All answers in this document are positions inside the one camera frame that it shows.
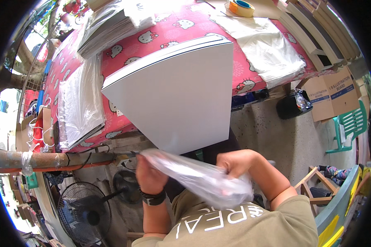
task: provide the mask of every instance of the packing tape roll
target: packing tape roll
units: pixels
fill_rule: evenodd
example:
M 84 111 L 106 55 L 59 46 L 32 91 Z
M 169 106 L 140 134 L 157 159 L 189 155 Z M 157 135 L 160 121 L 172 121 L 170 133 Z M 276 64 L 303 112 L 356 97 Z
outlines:
M 253 17 L 254 14 L 254 7 L 242 0 L 229 1 L 229 10 L 243 17 Z

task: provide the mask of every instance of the olive green t-shirt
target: olive green t-shirt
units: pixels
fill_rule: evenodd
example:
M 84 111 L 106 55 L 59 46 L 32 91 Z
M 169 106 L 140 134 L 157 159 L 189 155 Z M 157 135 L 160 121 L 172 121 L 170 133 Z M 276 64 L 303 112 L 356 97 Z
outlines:
M 176 225 L 164 238 L 145 237 L 132 247 L 291 246 L 316 247 L 317 228 L 309 199 L 297 195 L 268 211 L 252 202 L 216 210 L 184 190 L 173 200 Z

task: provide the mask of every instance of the table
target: table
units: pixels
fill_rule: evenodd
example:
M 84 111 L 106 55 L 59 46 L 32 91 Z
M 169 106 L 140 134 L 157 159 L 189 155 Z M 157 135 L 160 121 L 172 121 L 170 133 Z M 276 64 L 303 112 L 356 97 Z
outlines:
M 176 12 L 166 11 L 155 13 L 155 21 L 157 22 L 155 26 L 123 40 L 119 40 L 111 48 L 103 51 L 101 65 L 103 77 L 106 78 L 119 68 L 160 49 L 204 35 L 216 34 L 234 43 L 232 95 L 242 95 L 246 92 L 266 88 L 266 83 L 250 66 L 236 40 L 209 18 L 208 8 L 212 8 L 210 5 L 203 2 L 203 0 L 182 0 L 179 1 L 178 5 Z M 278 20 L 271 21 L 284 34 L 290 44 L 292 44 L 300 58 L 306 62 L 305 71 L 288 82 L 334 73 L 331 70 L 318 72 L 301 45 L 288 30 Z M 51 121 L 53 123 L 57 121 L 59 81 L 66 80 L 81 65 L 76 55 L 77 47 L 73 45 L 77 42 L 77 39 L 82 38 L 79 35 L 80 30 L 81 26 L 79 30 L 72 32 L 60 47 L 58 47 L 60 53 L 53 59 L 51 69 L 48 73 L 44 104 L 49 103 L 49 98 L 51 98 Z M 211 83 L 212 92 L 214 91 L 214 82 L 203 83 Z M 81 152 L 98 146 L 104 141 L 124 132 L 137 130 L 124 115 L 117 113 L 116 107 L 104 95 L 102 97 L 106 118 L 102 133 L 86 139 L 70 152 Z

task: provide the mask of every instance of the fan grille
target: fan grille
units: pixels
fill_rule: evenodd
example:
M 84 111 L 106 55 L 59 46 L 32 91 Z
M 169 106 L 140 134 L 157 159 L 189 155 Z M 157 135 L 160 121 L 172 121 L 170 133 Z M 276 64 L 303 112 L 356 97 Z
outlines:
M 97 186 L 86 182 L 73 183 L 62 193 L 58 203 L 59 220 L 74 242 L 94 244 L 105 238 L 111 224 L 111 210 L 109 203 L 101 200 L 103 197 Z M 88 221 L 91 215 L 99 216 L 98 223 Z

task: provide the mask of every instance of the wristwatch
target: wristwatch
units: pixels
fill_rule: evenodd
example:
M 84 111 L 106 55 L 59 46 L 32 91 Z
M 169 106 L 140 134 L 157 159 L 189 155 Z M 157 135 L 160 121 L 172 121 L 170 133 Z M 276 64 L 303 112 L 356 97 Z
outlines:
M 166 193 L 164 190 L 162 190 L 159 194 L 157 195 L 150 195 L 144 193 L 140 188 L 139 188 L 140 193 L 142 194 L 143 201 L 149 205 L 149 206 L 156 206 L 160 205 L 163 203 L 163 201 L 166 198 Z

